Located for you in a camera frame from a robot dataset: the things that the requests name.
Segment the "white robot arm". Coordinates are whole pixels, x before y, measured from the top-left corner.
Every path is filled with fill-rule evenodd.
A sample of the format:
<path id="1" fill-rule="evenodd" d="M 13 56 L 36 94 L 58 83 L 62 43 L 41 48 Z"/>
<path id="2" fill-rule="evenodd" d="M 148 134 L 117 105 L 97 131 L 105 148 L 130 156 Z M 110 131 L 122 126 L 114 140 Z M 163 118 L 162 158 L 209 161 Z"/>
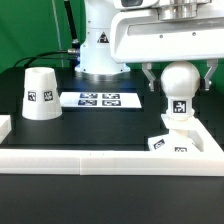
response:
<path id="1" fill-rule="evenodd" d="M 158 82 L 152 64 L 205 60 L 201 81 L 210 87 L 224 58 L 224 0 L 84 0 L 86 39 L 76 74 L 110 80 L 140 63 L 151 90 Z"/>

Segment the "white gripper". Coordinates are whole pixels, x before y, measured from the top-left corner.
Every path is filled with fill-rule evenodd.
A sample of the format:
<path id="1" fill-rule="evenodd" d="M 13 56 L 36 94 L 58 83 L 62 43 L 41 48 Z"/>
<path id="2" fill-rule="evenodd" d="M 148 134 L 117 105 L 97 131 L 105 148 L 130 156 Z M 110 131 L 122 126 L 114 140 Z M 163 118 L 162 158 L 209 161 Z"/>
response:
<path id="1" fill-rule="evenodd" d="M 224 7 L 199 6 L 197 17 L 161 21 L 155 9 L 118 13 L 112 20 L 110 49 L 117 63 L 143 63 L 142 71 L 155 90 L 152 64 L 180 60 L 207 60 L 208 71 L 201 81 L 208 91 L 211 78 L 224 58 Z"/>

